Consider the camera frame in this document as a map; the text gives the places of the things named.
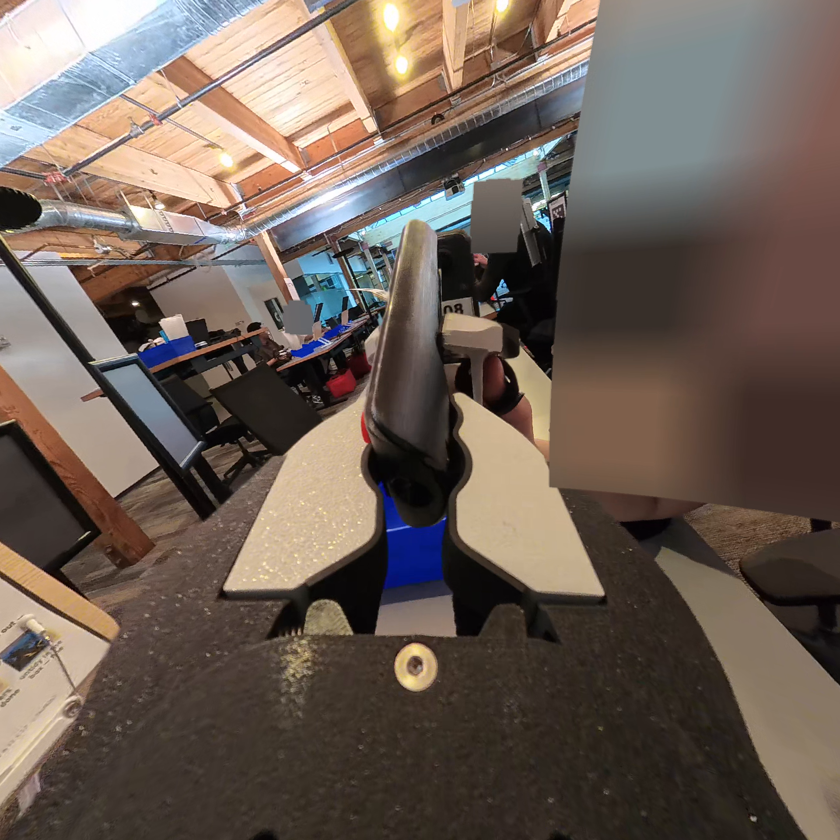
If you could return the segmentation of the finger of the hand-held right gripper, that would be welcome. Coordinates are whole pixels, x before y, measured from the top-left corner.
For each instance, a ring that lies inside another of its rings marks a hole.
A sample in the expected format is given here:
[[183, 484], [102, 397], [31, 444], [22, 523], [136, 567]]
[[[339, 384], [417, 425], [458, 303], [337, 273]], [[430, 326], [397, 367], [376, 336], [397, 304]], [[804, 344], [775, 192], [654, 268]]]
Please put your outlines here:
[[502, 356], [505, 333], [493, 320], [474, 316], [444, 316], [443, 361], [455, 363], [474, 355]]

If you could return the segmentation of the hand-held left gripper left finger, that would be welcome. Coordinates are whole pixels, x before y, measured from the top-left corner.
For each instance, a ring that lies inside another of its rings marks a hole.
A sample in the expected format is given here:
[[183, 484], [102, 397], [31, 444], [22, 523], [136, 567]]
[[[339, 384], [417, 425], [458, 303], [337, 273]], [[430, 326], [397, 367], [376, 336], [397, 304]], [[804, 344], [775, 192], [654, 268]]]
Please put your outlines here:
[[362, 407], [346, 408], [289, 449], [224, 582], [227, 599], [287, 602], [300, 617], [331, 600], [354, 633], [375, 633], [387, 540], [362, 418]]

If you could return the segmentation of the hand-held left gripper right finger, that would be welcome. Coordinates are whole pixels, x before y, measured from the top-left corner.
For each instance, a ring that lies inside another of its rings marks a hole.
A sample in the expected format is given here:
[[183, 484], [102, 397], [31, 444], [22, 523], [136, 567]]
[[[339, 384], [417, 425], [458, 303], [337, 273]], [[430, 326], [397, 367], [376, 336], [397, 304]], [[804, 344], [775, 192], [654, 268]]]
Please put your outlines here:
[[535, 444], [467, 395], [452, 404], [464, 471], [448, 500], [444, 582], [456, 634], [480, 634], [513, 605], [530, 635], [549, 637], [550, 606], [600, 606], [604, 587]]

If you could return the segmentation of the black remote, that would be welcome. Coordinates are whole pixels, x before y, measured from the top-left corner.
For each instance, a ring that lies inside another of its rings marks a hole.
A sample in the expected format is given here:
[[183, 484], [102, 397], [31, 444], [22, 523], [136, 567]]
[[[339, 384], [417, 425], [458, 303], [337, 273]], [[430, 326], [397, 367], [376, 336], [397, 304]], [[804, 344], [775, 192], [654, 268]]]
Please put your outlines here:
[[435, 525], [464, 474], [458, 417], [440, 352], [438, 238], [404, 227], [364, 405], [370, 465], [404, 522]]

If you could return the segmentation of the person's right forearm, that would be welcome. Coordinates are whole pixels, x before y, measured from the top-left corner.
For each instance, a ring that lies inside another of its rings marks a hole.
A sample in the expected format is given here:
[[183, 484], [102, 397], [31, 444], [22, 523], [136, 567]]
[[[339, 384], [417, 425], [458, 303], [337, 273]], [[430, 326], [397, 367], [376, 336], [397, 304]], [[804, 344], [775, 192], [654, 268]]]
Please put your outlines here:
[[590, 495], [602, 505], [610, 516], [619, 522], [679, 518], [705, 504], [702, 501], [645, 497], [604, 491], [593, 491]]

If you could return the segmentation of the person's right hand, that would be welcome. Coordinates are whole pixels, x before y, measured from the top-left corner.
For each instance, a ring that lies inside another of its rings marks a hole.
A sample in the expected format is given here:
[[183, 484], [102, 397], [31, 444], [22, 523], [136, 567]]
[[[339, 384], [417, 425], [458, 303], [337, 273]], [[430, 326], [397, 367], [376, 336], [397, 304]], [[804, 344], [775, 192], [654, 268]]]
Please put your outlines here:
[[516, 372], [506, 360], [493, 353], [482, 364], [482, 404], [518, 430], [531, 444], [537, 444], [532, 426], [532, 408], [519, 385]]

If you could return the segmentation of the blue plastic bin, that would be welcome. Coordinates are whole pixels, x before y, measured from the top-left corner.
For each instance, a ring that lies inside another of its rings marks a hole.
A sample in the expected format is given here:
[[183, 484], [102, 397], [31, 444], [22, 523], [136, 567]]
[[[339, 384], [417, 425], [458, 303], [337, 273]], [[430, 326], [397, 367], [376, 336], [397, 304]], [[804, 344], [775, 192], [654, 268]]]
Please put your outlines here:
[[442, 551], [447, 519], [425, 528], [409, 526], [397, 512], [383, 484], [387, 573], [385, 590], [441, 581]]

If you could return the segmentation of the black office chair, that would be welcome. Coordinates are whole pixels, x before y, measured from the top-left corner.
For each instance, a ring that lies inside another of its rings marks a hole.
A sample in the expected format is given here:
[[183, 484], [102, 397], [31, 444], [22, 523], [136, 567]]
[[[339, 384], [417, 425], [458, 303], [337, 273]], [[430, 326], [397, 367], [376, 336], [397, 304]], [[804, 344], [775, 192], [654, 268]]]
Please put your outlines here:
[[285, 455], [322, 422], [315, 409], [265, 363], [210, 393], [273, 455]]

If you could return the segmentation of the black display panel stand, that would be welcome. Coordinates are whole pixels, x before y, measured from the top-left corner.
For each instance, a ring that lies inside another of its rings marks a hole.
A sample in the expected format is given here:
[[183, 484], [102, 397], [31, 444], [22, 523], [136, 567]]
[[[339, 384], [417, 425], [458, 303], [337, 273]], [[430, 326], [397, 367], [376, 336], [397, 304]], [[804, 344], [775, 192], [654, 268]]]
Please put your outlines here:
[[232, 492], [203, 454], [207, 442], [189, 423], [137, 354], [92, 360], [89, 372], [154, 457], [172, 484], [202, 520]]

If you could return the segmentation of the wooden background desk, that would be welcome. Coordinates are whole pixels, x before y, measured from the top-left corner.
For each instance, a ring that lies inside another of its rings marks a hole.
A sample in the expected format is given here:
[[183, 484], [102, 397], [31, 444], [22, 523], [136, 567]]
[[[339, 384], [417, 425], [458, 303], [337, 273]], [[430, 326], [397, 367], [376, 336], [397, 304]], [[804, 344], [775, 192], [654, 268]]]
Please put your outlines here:
[[157, 375], [163, 371], [174, 369], [176, 375], [185, 371], [186, 378], [203, 374], [214, 367], [256, 352], [259, 340], [265, 335], [270, 336], [270, 331], [267, 328], [246, 332], [232, 339], [208, 345], [206, 348], [185, 353], [171, 360], [165, 360], [151, 366], [149, 372]]

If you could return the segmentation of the blue storage box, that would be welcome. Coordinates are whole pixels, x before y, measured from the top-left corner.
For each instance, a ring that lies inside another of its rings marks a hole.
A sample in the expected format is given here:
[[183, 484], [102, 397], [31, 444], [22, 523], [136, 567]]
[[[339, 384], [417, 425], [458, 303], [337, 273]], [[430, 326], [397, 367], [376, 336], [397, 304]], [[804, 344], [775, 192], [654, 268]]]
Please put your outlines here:
[[195, 350], [195, 342], [191, 336], [187, 335], [184, 338], [156, 344], [147, 350], [142, 350], [139, 352], [139, 358], [147, 368], [152, 369], [157, 365], [173, 361]]

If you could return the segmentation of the wooden pillar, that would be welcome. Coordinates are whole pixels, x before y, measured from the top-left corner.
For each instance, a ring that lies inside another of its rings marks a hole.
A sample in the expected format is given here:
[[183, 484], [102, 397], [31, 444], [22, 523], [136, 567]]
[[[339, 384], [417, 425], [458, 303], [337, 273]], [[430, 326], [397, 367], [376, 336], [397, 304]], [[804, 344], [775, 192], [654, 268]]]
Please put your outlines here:
[[76, 453], [14, 379], [1, 370], [1, 417], [15, 421], [81, 504], [109, 541], [109, 558], [117, 568], [135, 565], [154, 548], [154, 542], [106, 491]]

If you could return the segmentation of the black floor sign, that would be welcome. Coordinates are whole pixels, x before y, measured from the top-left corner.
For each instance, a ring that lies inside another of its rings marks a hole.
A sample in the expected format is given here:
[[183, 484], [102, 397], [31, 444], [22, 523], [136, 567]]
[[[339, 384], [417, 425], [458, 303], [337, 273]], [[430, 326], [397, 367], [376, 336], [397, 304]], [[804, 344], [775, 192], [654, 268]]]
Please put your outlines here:
[[24, 429], [2, 423], [2, 543], [73, 587], [62, 570], [100, 533]]

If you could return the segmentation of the instruction sheet on stand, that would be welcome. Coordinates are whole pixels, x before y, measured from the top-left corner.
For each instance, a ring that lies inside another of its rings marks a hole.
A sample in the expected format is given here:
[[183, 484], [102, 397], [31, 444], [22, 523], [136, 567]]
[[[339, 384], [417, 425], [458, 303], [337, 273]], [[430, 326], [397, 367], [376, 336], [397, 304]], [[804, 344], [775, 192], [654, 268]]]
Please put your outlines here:
[[1, 546], [3, 830], [37, 795], [118, 635], [109, 614]]

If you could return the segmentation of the silver air duct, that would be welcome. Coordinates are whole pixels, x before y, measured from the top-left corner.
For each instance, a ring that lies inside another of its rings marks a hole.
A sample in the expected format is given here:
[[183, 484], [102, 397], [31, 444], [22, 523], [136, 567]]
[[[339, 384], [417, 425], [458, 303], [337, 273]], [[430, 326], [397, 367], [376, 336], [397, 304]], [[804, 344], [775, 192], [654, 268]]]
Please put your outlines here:
[[256, 236], [243, 227], [221, 227], [191, 215], [130, 204], [118, 211], [67, 202], [39, 204], [39, 218], [12, 227], [13, 233], [68, 228], [156, 245], [242, 245]]

